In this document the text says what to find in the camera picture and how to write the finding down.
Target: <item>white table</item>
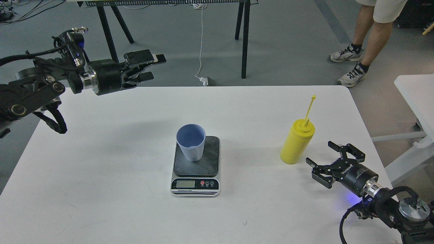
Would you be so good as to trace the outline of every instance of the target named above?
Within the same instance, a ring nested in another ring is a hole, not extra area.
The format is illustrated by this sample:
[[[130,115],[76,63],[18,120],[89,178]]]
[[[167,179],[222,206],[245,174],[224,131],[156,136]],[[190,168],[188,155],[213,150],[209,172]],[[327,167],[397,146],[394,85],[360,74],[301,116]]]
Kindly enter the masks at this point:
[[[421,170],[434,156],[434,74],[398,76],[395,85],[419,119],[426,136],[386,166],[393,184]]]
[[[287,165],[280,149],[313,94],[316,133]],[[391,188],[342,86],[149,87],[61,99],[68,132],[40,123],[0,196],[2,243],[340,243],[339,221],[359,199],[313,180],[303,159],[335,161],[329,140],[362,150]],[[187,123],[221,140],[215,198],[170,192],[175,134]],[[380,220],[355,214],[344,234],[354,244],[401,242]]]

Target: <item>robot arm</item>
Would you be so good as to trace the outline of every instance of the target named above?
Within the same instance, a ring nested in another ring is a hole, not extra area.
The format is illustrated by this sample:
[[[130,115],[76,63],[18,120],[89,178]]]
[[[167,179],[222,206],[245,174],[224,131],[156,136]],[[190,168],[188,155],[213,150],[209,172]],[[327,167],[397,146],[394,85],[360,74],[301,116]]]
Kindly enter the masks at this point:
[[[390,190],[379,185],[378,174],[360,164],[365,160],[365,154],[355,146],[336,145],[329,141],[329,147],[339,152],[341,157],[331,165],[317,165],[306,158],[306,163],[312,168],[312,178],[327,188],[338,181],[362,198],[360,203],[348,209],[341,220],[339,232],[343,244],[346,244],[342,233],[343,221],[351,212],[355,212],[360,219],[381,219],[387,226],[401,233],[404,244],[434,243],[433,202],[429,206],[407,186]],[[347,153],[355,159],[348,158]],[[410,197],[397,202],[392,197],[399,192],[407,192]]]
[[[84,51],[81,33],[87,28],[73,28],[57,37],[53,36],[54,48],[40,53],[9,56],[0,59],[0,66],[21,59],[33,59],[35,67],[21,70],[17,80],[0,84],[0,138],[10,129],[14,121],[33,113],[44,120],[58,133],[66,132],[66,124],[57,110],[61,104],[59,95],[65,92],[60,80],[67,80],[74,94],[92,89],[97,95],[135,88],[139,83],[153,79],[145,69],[151,65],[166,62],[163,54],[155,55],[147,50],[126,53],[125,62],[116,63],[111,59],[89,61]],[[39,56],[58,52],[61,57],[43,59]],[[51,112],[53,121],[41,112]]]

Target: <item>gray floor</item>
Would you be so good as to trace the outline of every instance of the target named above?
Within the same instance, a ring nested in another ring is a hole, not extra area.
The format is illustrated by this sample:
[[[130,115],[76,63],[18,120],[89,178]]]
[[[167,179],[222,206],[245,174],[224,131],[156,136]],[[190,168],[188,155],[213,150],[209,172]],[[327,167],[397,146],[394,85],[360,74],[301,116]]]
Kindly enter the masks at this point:
[[[14,10],[24,14],[35,4]],[[358,8],[354,0],[262,0],[259,5],[253,5],[247,79],[241,79],[242,41],[233,39],[237,4],[210,4],[203,11],[200,76],[210,76],[218,86],[335,85],[337,78],[349,71],[354,63],[333,63],[328,60],[328,55],[348,45]],[[163,53],[168,60],[164,65],[149,69],[155,79],[143,86],[201,85],[194,77],[199,69],[200,10],[188,5],[119,9],[136,40],[134,44],[128,43],[115,16],[106,9],[119,58],[127,52],[150,49],[153,53]],[[89,58],[110,58],[96,9],[79,9],[74,3],[62,4],[26,21],[1,25],[0,56],[50,49],[51,36],[79,26],[90,30],[85,34]],[[393,81],[399,75],[434,72],[434,33],[422,36],[421,32],[395,28],[389,43],[371,66],[367,79],[350,89],[371,136],[412,131],[416,117]],[[16,72],[31,66],[31,61],[24,60],[0,67],[0,83],[13,81]],[[16,122],[11,127],[12,132],[0,140],[0,192],[37,123],[34,116],[27,116]],[[375,146],[386,166],[409,149],[413,141],[379,142]],[[434,200],[433,172],[431,164],[401,185],[414,188],[425,201]]]

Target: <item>digital kitchen scale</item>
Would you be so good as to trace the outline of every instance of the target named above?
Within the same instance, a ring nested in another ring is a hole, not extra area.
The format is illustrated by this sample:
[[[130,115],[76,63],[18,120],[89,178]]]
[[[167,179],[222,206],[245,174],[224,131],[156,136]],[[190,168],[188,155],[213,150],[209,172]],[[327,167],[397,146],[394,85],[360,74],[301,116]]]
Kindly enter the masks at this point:
[[[205,138],[204,154],[196,161],[188,161],[176,144],[171,191],[181,196],[215,196],[220,191],[220,139]]]

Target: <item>shorts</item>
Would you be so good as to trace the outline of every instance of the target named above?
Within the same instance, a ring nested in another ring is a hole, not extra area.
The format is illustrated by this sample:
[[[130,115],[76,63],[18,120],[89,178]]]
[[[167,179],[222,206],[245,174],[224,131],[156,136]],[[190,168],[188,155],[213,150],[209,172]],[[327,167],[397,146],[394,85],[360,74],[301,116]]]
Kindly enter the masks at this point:
[[[390,23],[398,18],[407,0],[356,0],[366,6],[375,6],[374,21]]]

